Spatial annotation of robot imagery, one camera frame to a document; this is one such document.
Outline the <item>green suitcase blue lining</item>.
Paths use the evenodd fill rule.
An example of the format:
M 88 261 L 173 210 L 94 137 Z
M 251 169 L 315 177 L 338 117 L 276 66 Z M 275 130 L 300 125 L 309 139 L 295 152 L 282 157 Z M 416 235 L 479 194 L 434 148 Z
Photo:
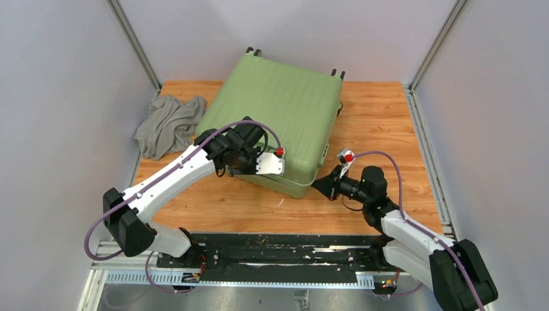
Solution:
M 342 81 L 330 74 L 244 54 L 208 104 L 196 135 L 244 117 L 270 127 L 276 137 L 268 139 L 268 151 L 279 139 L 284 173 L 242 178 L 301 199 L 323 165 L 341 89 Z

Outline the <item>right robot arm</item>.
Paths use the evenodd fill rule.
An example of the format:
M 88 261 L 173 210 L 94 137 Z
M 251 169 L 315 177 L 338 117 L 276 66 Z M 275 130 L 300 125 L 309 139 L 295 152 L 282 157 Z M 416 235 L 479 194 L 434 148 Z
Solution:
M 439 235 L 403 212 L 388 197 L 381 168 L 365 167 L 360 179 L 352 179 L 337 165 L 312 187 L 331 201 L 345 196 L 359 202 L 366 223 L 381 233 L 371 265 L 405 270 L 432 291 L 442 310 L 480 310 L 499 298 L 477 246 Z

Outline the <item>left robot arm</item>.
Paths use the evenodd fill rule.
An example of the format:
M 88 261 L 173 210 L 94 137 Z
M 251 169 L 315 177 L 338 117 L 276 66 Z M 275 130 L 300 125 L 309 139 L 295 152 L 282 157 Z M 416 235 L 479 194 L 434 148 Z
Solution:
M 243 175 L 259 173 L 259 162 L 266 153 L 259 141 L 276 134 L 266 125 L 244 117 L 219 129 L 203 131 L 177 159 L 136 186 L 103 195 L 103 223 L 120 251 L 134 257 L 146 251 L 170 255 L 184 268 L 198 260 L 198 250 L 184 229 L 153 223 L 152 219 L 171 199 L 195 182 L 226 170 Z

